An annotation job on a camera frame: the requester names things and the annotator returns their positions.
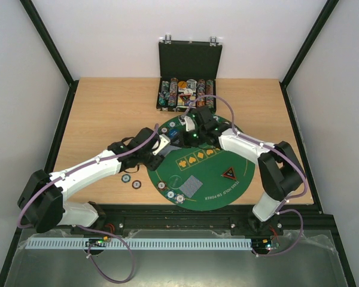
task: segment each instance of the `stack of poker chips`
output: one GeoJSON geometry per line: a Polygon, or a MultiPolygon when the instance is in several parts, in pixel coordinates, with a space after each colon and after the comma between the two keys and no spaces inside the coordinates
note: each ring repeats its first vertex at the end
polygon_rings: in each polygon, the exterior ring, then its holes
{"type": "Polygon", "coordinates": [[[169,93],[169,82],[167,81],[162,81],[162,85],[161,85],[161,92],[160,92],[160,97],[158,99],[158,102],[161,106],[165,106],[166,105],[166,100],[169,99],[170,93],[169,93]]]}
{"type": "Polygon", "coordinates": [[[172,78],[170,80],[170,87],[169,87],[169,98],[168,98],[168,105],[175,106],[177,102],[177,90],[178,90],[178,79],[172,78]]]}
{"type": "MultiPolygon", "coordinates": [[[[206,94],[214,94],[214,82],[213,80],[206,81],[206,94]]],[[[214,98],[206,97],[206,106],[212,108],[214,106],[214,98]]]]}
{"type": "MultiPolygon", "coordinates": [[[[197,97],[205,95],[205,80],[201,79],[198,81],[197,85],[197,97]]],[[[204,106],[205,105],[205,98],[201,98],[197,101],[197,106],[204,106]]]]}

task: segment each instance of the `white wall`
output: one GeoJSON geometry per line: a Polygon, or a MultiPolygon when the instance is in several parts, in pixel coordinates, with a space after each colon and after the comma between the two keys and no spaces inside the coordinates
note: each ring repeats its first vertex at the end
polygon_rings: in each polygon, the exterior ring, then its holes
{"type": "Polygon", "coordinates": [[[359,1],[339,1],[288,91],[359,286],[359,1]]]}
{"type": "Polygon", "coordinates": [[[0,270],[17,199],[45,165],[67,91],[20,1],[0,0],[0,270]]]}
{"type": "Polygon", "coordinates": [[[159,77],[157,42],[224,48],[219,78],[282,79],[325,0],[34,0],[74,78],[159,77]]]}

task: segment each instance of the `case lid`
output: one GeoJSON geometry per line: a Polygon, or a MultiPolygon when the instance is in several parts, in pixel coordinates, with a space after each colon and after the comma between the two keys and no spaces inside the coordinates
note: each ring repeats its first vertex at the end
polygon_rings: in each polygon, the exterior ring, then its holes
{"type": "Polygon", "coordinates": [[[216,79],[222,45],[217,42],[159,42],[161,77],[216,79]]]}

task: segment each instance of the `green poker mat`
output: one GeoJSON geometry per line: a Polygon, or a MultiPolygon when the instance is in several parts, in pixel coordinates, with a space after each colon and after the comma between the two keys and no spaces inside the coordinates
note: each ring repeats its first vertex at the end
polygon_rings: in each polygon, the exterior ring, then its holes
{"type": "MultiPolygon", "coordinates": [[[[217,115],[214,118],[230,122],[217,115]]],[[[185,126],[174,117],[160,126],[159,133],[172,138],[181,129],[185,126]]],[[[249,187],[254,170],[255,164],[246,158],[201,145],[171,151],[148,175],[157,191],[172,203],[191,210],[213,210],[238,199],[249,187]]]]}

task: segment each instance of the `case latch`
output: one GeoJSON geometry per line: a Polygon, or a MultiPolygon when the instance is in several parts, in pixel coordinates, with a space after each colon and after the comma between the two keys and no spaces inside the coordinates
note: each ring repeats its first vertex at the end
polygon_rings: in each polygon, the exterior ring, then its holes
{"type": "Polygon", "coordinates": [[[172,43],[172,35],[166,34],[165,35],[165,44],[171,44],[172,43]]]}
{"type": "Polygon", "coordinates": [[[210,37],[210,47],[216,47],[217,46],[217,37],[211,36],[210,37]]]}

